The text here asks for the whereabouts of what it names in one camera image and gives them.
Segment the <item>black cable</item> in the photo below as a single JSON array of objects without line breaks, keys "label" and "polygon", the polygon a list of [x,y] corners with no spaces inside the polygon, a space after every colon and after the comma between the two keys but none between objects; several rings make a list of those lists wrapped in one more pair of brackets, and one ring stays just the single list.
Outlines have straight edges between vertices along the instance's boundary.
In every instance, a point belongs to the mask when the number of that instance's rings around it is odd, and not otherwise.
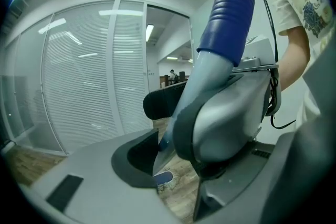
[{"label": "black cable", "polygon": [[[265,4],[265,8],[266,8],[266,12],[267,12],[267,16],[268,16],[268,20],[269,20],[269,24],[271,26],[271,30],[272,30],[272,34],[273,34],[273,38],[274,38],[274,47],[275,47],[275,62],[278,62],[279,61],[279,56],[278,56],[278,44],[277,44],[277,37],[276,37],[276,34],[275,34],[275,29],[274,29],[274,23],[273,23],[273,18],[272,18],[272,14],[271,14],[271,11],[269,9],[269,6],[268,6],[268,3],[267,3],[267,0],[263,0],[264,1],[264,4]],[[273,95],[272,95],[272,98],[271,98],[271,101],[269,102],[269,106],[271,104],[273,104],[274,100],[275,100],[275,96],[274,96],[274,89],[275,87],[278,85],[278,80],[275,78],[275,83],[276,85],[274,86],[273,83],[272,83],[272,79],[271,79],[271,87],[272,87],[272,91],[273,91]],[[294,123],[296,120],[293,120],[291,121],[290,123],[287,123],[283,126],[280,126],[280,127],[276,127],[274,125],[274,115],[271,116],[271,125],[275,128],[275,129],[278,129],[278,130],[281,130],[281,129],[284,129],[286,128],[287,126],[289,126],[290,124]]]}]

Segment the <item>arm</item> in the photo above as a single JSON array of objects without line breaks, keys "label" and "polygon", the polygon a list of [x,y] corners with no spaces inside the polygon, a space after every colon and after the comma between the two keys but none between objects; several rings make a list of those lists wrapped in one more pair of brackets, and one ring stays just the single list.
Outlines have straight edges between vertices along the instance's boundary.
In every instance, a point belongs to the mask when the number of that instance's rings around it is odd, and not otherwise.
[{"label": "arm", "polygon": [[283,91],[303,74],[310,59],[309,41],[302,26],[287,30],[288,47],[279,63],[280,86]]}]

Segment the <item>gray plastic housing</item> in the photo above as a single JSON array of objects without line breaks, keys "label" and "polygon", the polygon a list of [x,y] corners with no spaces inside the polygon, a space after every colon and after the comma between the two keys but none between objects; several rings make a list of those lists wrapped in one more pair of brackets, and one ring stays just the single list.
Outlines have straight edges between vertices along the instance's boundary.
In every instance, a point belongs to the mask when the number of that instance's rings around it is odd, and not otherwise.
[{"label": "gray plastic housing", "polygon": [[244,76],[210,98],[197,115],[193,151],[199,162],[222,162],[233,157],[258,134],[264,117],[268,70]]}]

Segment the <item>wooden floor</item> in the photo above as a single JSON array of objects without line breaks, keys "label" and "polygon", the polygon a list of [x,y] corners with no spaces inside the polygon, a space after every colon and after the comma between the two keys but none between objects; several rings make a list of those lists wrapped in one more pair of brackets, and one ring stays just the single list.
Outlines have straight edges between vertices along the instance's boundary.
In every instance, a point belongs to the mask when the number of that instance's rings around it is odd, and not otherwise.
[{"label": "wooden floor", "polygon": [[[154,121],[159,129],[159,138],[167,127],[169,118]],[[13,147],[6,159],[16,180],[30,186],[44,173],[59,164],[65,157],[44,154],[19,146]],[[173,180],[159,186],[159,196],[164,204],[174,212],[183,223],[193,223],[193,211],[197,196],[198,176],[191,164],[175,156],[162,170],[169,170]]]}]

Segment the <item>black rubber pad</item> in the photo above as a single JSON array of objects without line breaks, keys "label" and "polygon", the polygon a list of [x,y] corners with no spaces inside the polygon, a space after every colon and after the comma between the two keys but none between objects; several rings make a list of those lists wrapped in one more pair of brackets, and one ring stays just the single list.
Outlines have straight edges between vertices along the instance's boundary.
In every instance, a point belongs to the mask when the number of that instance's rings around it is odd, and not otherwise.
[{"label": "black rubber pad", "polygon": [[143,110],[151,120],[171,117],[181,98],[186,81],[150,92],[143,100]]},{"label": "black rubber pad", "polygon": [[64,212],[82,181],[82,177],[67,175],[47,198],[47,202]]}]

